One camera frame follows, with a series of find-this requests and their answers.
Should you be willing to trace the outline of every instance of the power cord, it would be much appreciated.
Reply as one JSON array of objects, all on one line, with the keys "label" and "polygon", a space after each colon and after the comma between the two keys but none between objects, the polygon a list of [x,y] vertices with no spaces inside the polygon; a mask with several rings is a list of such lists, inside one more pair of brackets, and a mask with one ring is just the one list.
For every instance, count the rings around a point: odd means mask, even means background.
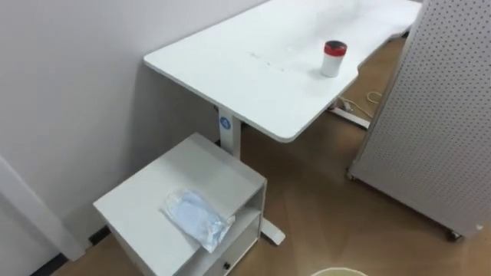
[{"label": "power cord", "polygon": [[[367,93],[365,94],[365,97],[367,98],[367,100],[368,100],[369,102],[371,102],[371,103],[373,103],[373,104],[379,104],[379,103],[380,103],[379,101],[377,101],[377,100],[372,100],[372,99],[370,98],[370,95],[372,95],[372,94],[375,94],[375,95],[377,95],[377,96],[379,96],[379,97],[382,97],[382,94],[378,93],[377,91],[370,91],[370,92],[367,92]],[[361,110],[361,112],[365,113],[365,114],[366,114],[367,116],[369,116],[370,118],[373,118],[373,117],[374,117],[374,115],[370,114],[368,111],[366,111],[365,109],[363,109],[362,107],[360,107],[360,106],[359,106],[357,103],[355,103],[353,100],[348,100],[347,98],[345,98],[345,97],[341,97],[341,96],[339,97],[339,99],[341,99],[341,100],[343,101],[344,108],[345,108],[346,110],[350,110],[350,109],[351,109],[351,108],[349,107],[349,104],[351,104],[351,105],[353,105],[354,107],[356,107],[356,108],[358,108],[359,110]]]}]

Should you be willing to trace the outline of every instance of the plastic bag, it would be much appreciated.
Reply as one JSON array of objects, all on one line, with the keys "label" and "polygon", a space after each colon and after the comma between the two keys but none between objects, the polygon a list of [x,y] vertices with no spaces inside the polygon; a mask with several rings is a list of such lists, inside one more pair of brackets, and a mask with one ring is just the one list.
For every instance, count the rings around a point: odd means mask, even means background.
[{"label": "plastic bag", "polygon": [[235,216],[222,218],[204,198],[186,189],[169,193],[160,211],[209,253],[222,242],[236,220]]}]

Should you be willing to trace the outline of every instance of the red lid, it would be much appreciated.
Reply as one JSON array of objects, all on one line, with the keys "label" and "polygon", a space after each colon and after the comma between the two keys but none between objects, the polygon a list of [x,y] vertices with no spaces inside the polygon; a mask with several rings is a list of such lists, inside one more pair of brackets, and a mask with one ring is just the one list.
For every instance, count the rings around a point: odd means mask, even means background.
[{"label": "red lid", "polygon": [[333,57],[342,57],[346,54],[348,46],[341,41],[328,41],[324,45],[324,53]]}]

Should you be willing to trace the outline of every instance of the caster wheel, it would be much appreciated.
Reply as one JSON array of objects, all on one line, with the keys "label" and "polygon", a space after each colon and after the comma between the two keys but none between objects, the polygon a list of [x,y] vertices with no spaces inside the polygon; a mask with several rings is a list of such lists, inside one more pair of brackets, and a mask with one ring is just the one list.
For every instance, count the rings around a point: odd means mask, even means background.
[{"label": "caster wheel", "polygon": [[448,231],[447,232],[447,241],[449,242],[460,242],[463,240],[463,236],[459,233],[456,233],[454,231]]},{"label": "caster wheel", "polygon": [[351,180],[351,181],[355,181],[356,180],[356,178],[352,174],[350,174],[350,169],[349,168],[346,169],[346,178],[348,180]]}]

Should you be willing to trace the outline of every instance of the desk leg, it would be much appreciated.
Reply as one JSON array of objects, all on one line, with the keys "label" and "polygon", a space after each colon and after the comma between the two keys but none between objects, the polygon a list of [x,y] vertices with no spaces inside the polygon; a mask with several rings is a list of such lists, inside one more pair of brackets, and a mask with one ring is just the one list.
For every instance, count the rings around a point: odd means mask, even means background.
[{"label": "desk leg", "polygon": [[234,117],[230,112],[220,109],[220,146],[227,153],[240,159],[240,125],[241,121]]},{"label": "desk leg", "polygon": [[[220,146],[235,158],[240,159],[241,121],[226,110],[219,109]],[[261,232],[276,245],[285,240],[285,233],[266,218],[262,218]]]}]

